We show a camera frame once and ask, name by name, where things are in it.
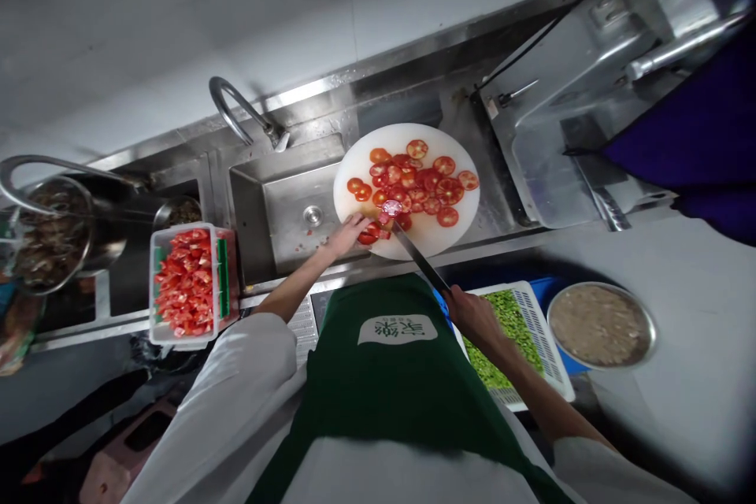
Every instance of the green apron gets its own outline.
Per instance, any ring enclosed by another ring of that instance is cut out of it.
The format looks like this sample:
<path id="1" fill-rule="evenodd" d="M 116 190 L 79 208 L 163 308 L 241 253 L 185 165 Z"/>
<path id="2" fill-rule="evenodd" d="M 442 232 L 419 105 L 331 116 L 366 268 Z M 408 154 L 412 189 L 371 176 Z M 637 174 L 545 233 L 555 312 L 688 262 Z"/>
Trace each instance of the green apron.
<path id="1" fill-rule="evenodd" d="M 523 454 L 431 289 L 415 274 L 333 294 L 307 361 L 302 404 L 247 504 L 281 502 L 318 437 L 465 450 L 522 474 L 542 502 L 571 502 Z"/>

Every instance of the stainless steel counter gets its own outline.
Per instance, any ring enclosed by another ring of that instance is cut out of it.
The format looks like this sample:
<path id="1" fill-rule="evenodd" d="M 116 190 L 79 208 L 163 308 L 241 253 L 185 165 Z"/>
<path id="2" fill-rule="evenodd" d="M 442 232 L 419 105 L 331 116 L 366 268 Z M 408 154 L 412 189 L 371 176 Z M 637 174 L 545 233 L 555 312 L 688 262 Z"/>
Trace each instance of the stainless steel counter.
<path id="1" fill-rule="evenodd" d="M 529 0 L 256 103 L 266 118 L 291 133 L 282 154 L 273 153 L 267 136 L 237 109 L 238 118 L 246 118 L 242 127 L 252 136 L 252 146 L 243 145 L 215 116 L 90 165 L 148 176 L 162 195 L 188 192 L 199 198 L 206 221 L 234 228 L 242 307 L 260 303 L 336 226 L 331 197 L 335 169 L 361 135 L 385 124 L 437 126 L 465 147 L 478 168 L 482 192 L 476 218 L 455 246 L 430 259 L 435 266 L 605 230 L 596 222 L 548 231 L 529 221 L 487 122 L 485 101 L 470 96 L 474 83 L 569 1 Z M 665 205 L 649 204 L 633 212 L 631 222 L 671 215 Z M 302 215 L 308 206 L 323 215 L 315 228 Z M 146 329 L 149 260 L 144 242 L 143 236 L 135 236 L 110 272 L 98 278 L 94 320 L 42 332 L 32 351 Z M 416 270 L 412 262 L 355 252 L 327 270 L 312 292 Z"/>

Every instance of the cutting board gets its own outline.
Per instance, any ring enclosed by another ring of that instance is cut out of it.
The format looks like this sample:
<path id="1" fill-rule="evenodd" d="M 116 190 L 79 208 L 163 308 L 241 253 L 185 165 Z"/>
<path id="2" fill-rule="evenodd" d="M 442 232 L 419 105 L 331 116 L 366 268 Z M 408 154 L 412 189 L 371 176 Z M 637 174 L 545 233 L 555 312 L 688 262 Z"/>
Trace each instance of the cutting board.
<path id="1" fill-rule="evenodd" d="M 374 148 L 384 148 L 389 154 L 406 154 L 407 144 L 414 139 L 424 140 L 428 144 L 428 154 L 422 159 L 424 168 L 432 167 L 433 161 L 441 156 L 449 156 L 457 163 L 452 174 L 456 177 L 467 169 L 478 175 L 470 155 L 460 143 L 445 132 L 424 124 L 392 124 L 378 128 L 360 138 L 342 160 L 339 171 L 333 183 L 333 202 L 339 220 L 344 220 L 353 213 L 362 213 L 376 218 L 378 209 L 372 200 L 358 202 L 347 190 L 347 181 L 352 177 L 359 177 L 363 182 L 371 185 L 373 192 L 377 187 L 372 185 L 370 177 L 370 152 Z M 412 215 L 412 228 L 407 235 L 425 257 L 440 254 L 446 248 L 453 246 L 467 232 L 475 218 L 480 200 L 480 188 L 465 191 L 462 200 L 454 205 L 459 213 L 459 221 L 455 226 L 445 228 L 439 224 L 435 216 L 425 213 Z M 392 237 L 389 240 L 379 240 L 372 245 L 372 252 L 391 260 L 410 260 L 410 255 L 399 241 Z"/>

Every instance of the hand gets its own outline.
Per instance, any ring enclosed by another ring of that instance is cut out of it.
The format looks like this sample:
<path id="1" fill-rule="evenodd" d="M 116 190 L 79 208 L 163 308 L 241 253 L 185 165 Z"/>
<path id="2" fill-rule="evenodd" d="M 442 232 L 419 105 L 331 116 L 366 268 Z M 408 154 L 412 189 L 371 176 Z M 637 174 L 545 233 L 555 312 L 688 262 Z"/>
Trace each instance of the hand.
<path id="1" fill-rule="evenodd" d="M 353 248 L 369 250 L 370 246 L 358 243 L 357 237 L 370 223 L 372 223 L 372 219 L 364 217 L 361 213 L 348 216 L 344 224 L 328 237 L 328 242 L 321 247 L 321 250 L 329 252 L 334 259 L 343 256 Z"/>
<path id="2" fill-rule="evenodd" d="M 458 285 L 451 287 L 451 293 L 444 291 L 443 297 L 449 306 L 450 319 L 486 358 L 491 360 L 496 354 L 506 358 L 519 356 L 517 346 L 504 334 L 494 306 L 487 299 L 465 293 Z"/>

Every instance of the sink drain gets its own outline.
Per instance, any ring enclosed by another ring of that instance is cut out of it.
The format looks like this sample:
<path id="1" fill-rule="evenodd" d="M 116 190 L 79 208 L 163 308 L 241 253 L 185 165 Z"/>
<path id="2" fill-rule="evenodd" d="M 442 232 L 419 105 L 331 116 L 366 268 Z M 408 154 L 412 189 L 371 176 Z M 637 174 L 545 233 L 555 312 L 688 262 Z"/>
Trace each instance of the sink drain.
<path id="1" fill-rule="evenodd" d="M 305 222 L 311 227 L 320 226 L 321 222 L 323 222 L 323 211 L 320 207 L 315 205 L 307 207 L 302 213 L 302 216 L 304 217 Z"/>

